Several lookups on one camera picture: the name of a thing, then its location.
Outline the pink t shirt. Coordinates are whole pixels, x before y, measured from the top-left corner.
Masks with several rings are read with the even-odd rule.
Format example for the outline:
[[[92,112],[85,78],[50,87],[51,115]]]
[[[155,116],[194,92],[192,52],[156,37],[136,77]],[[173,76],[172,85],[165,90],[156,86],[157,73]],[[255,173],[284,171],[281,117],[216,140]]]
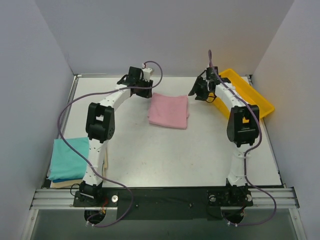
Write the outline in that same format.
[[[154,93],[148,110],[148,122],[160,127],[185,130],[188,127],[188,103],[186,95]]]

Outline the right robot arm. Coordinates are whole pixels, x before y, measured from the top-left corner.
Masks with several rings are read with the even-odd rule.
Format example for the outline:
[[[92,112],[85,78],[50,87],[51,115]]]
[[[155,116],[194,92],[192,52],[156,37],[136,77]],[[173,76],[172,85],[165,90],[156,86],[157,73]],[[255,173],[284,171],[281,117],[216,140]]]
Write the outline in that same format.
[[[261,138],[259,107],[244,100],[230,80],[219,75],[216,66],[208,66],[196,78],[188,95],[195,95],[196,101],[207,103],[209,99],[221,100],[226,106],[229,111],[226,134],[234,144],[227,183],[236,187],[245,186],[248,152],[254,148],[256,139]]]

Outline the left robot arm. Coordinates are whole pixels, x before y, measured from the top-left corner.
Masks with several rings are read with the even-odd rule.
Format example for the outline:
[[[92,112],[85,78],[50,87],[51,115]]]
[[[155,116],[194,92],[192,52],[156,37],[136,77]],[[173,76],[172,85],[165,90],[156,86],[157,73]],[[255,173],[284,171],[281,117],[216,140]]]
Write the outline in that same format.
[[[88,106],[85,131],[89,139],[89,164],[79,192],[91,206],[98,206],[103,200],[103,179],[100,176],[104,172],[108,141],[115,133],[115,111],[134,94],[146,99],[152,97],[153,72],[146,66],[142,69],[131,66],[128,74],[117,82],[115,92]]]

